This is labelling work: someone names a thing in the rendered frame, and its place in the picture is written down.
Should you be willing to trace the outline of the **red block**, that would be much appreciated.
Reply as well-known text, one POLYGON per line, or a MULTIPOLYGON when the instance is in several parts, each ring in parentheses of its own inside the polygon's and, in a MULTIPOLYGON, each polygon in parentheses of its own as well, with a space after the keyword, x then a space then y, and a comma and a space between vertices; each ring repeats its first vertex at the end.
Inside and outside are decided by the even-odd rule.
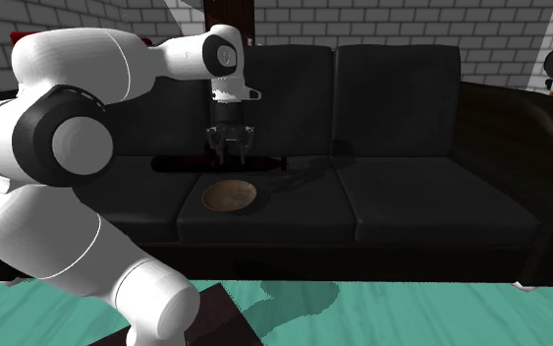
POLYGON ((34 31, 12 31, 10 33, 11 46, 14 47, 20 39, 32 34, 34 34, 34 31))

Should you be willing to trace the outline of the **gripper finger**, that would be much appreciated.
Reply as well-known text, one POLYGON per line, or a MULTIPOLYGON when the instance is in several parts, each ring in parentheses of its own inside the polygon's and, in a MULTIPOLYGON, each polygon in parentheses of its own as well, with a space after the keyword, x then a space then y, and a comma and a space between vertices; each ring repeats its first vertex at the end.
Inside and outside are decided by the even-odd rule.
POLYGON ((224 131, 207 131, 207 140, 211 149, 218 155, 219 164, 225 159, 226 133, 224 131))
POLYGON ((240 160, 243 165, 246 164, 249 150, 253 145, 254 131, 243 131, 238 137, 238 147, 240 160))

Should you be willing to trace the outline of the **dark robot stand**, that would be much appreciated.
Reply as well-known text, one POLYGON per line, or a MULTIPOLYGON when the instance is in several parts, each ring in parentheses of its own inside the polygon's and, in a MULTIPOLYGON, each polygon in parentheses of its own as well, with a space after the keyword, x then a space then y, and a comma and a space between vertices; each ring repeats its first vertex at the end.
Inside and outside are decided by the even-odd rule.
POLYGON ((185 337, 188 346, 263 346, 220 283, 200 292, 200 308, 185 337))

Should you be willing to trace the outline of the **black leather sofa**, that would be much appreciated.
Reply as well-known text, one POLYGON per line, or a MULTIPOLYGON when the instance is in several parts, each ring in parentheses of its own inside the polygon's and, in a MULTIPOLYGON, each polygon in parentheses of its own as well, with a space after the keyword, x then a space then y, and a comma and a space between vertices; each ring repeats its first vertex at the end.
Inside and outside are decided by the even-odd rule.
POLYGON ((251 46, 249 156, 268 172, 160 173, 215 155, 205 81, 155 81, 103 117, 114 162, 77 197, 190 279, 553 286, 553 98, 463 82, 445 45, 251 46), (224 180, 257 196, 231 212, 224 180))

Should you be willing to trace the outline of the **dark wooden door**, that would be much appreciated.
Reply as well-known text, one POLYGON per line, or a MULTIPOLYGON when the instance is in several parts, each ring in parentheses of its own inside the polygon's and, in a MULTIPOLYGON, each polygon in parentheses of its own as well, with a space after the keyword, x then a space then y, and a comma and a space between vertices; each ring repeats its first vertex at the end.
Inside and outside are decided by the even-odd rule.
POLYGON ((205 29, 214 25, 235 27, 245 45, 255 45, 254 0, 203 0, 205 29))

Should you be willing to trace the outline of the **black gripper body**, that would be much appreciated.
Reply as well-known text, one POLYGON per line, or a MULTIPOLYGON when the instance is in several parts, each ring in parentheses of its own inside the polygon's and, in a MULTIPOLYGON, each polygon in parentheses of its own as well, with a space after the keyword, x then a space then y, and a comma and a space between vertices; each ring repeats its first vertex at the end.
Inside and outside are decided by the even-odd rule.
POLYGON ((206 129, 211 141, 251 141, 254 127, 245 120, 244 105, 241 102, 214 102, 214 114, 210 127, 206 129))

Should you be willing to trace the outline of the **brown wooden bowl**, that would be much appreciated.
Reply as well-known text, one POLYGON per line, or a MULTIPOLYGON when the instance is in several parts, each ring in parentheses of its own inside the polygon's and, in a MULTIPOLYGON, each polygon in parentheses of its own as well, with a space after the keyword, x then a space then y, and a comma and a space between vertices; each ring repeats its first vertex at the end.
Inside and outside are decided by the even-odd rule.
POLYGON ((224 180, 207 187, 202 193, 202 204, 210 210, 231 212, 241 210, 254 202, 256 187, 243 180, 224 180))

